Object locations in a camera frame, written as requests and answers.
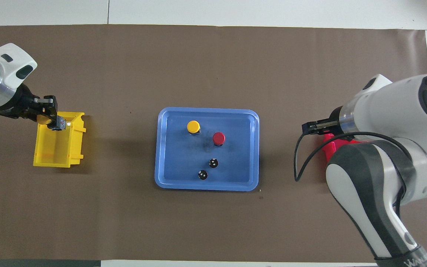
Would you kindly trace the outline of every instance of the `yellow plastic container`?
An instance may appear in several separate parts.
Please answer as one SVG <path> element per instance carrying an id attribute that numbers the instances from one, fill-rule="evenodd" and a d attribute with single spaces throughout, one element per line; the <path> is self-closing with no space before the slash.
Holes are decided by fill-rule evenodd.
<path id="1" fill-rule="evenodd" d="M 83 112 L 57 112 L 66 120 L 66 129 L 52 131 L 46 125 L 37 125 L 34 166 L 69 168 L 80 164 L 82 150 Z"/>

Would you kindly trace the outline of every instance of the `red plastic container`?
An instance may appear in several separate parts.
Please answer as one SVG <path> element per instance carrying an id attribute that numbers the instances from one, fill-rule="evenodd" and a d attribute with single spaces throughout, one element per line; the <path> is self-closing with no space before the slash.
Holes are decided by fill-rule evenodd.
<path id="1" fill-rule="evenodd" d="M 334 137 L 334 135 L 331 133 L 324 135 L 324 142 L 331 139 L 332 137 Z M 352 140 L 349 142 L 346 140 L 337 139 L 335 141 L 328 143 L 324 147 L 322 147 L 322 150 L 325 152 L 325 158 L 327 159 L 327 162 L 329 162 L 332 155 L 335 153 L 335 151 L 337 151 L 337 149 L 339 149 L 339 147 L 341 147 L 345 144 L 354 144 L 354 143 L 358 143 L 358 141 Z"/>

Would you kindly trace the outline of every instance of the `black ball with white dots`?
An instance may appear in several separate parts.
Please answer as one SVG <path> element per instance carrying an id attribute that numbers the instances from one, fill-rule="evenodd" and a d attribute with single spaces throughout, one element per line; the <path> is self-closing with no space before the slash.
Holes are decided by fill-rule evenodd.
<path id="1" fill-rule="evenodd" d="M 216 167 L 218 166 L 218 160 L 217 160 L 217 159 L 215 159 L 215 158 L 213 158 L 213 159 L 209 160 L 209 166 L 210 166 L 211 168 L 216 168 Z"/>
<path id="2" fill-rule="evenodd" d="M 201 180 L 205 180 L 205 179 L 207 179 L 207 176 L 208 176 L 209 174 L 207 173 L 207 171 L 205 171 L 204 169 L 202 169 L 201 171 L 199 171 L 199 174 L 198 174 L 198 176 L 199 176 L 199 178 L 201 179 Z"/>

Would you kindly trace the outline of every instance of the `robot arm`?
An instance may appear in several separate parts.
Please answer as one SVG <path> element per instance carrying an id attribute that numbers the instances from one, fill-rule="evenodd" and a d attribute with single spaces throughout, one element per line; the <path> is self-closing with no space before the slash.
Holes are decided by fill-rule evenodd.
<path id="1" fill-rule="evenodd" d="M 34 96 L 22 82 L 37 67 L 29 54 L 15 44 L 0 47 L 0 115 L 29 118 L 51 130 L 64 130 L 66 122 L 57 116 L 55 96 Z"/>
<path id="2" fill-rule="evenodd" d="M 303 125 L 303 134 L 376 132 L 392 137 L 341 147 L 326 170 L 327 184 L 357 226 L 379 266 L 427 266 L 427 253 L 393 210 L 427 197 L 427 75 L 391 83 L 375 76 L 328 119 Z"/>

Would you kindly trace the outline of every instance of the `red round object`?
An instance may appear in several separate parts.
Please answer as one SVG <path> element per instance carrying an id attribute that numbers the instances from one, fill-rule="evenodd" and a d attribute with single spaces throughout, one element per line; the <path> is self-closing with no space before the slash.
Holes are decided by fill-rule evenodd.
<path id="1" fill-rule="evenodd" d="M 213 134 L 212 140 L 215 145 L 223 145 L 225 143 L 225 135 L 223 132 L 216 132 Z"/>

